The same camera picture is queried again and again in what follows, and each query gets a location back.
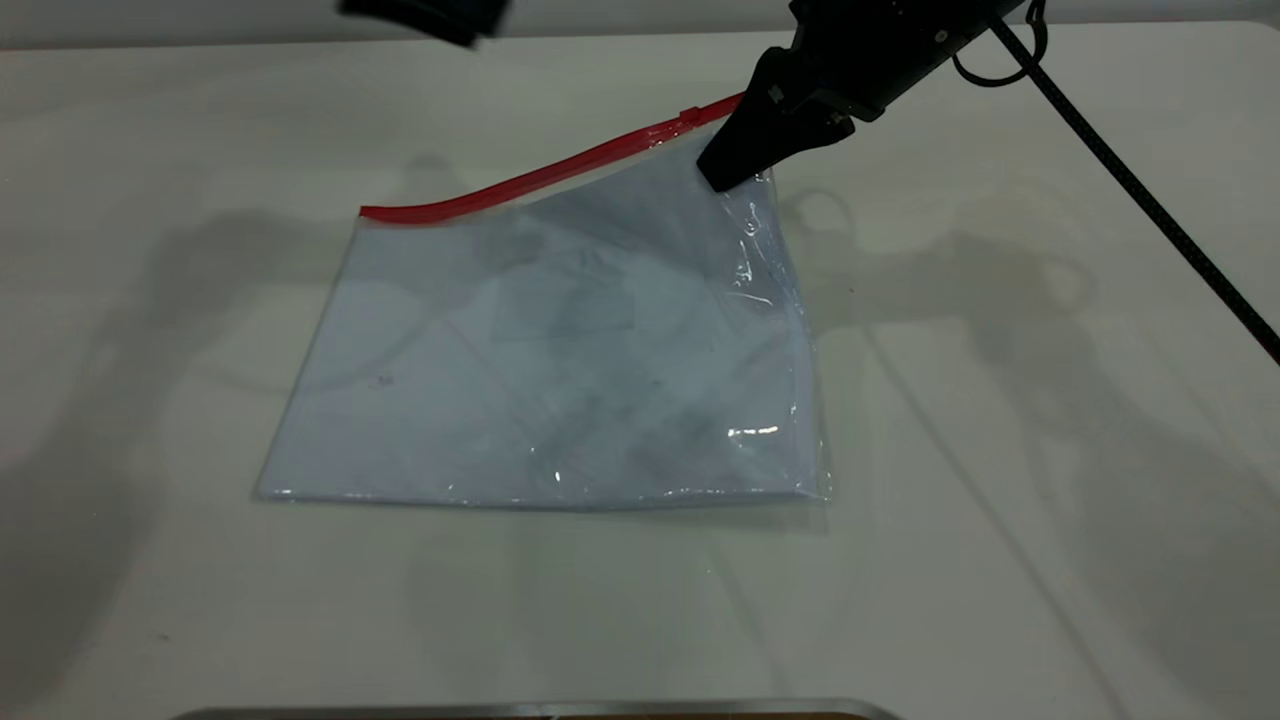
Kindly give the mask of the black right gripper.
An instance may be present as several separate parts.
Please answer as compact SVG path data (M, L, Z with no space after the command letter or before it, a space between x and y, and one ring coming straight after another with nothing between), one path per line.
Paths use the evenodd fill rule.
M840 143L910 87L1021 6L1019 1L791 1L788 51L758 60L698 169L724 193L778 163Z

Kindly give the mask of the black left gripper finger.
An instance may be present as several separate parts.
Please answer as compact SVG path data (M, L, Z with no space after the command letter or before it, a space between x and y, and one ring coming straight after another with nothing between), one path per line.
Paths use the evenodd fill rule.
M511 1L338 1L346 17L380 20L458 47L475 47L481 38L497 36Z

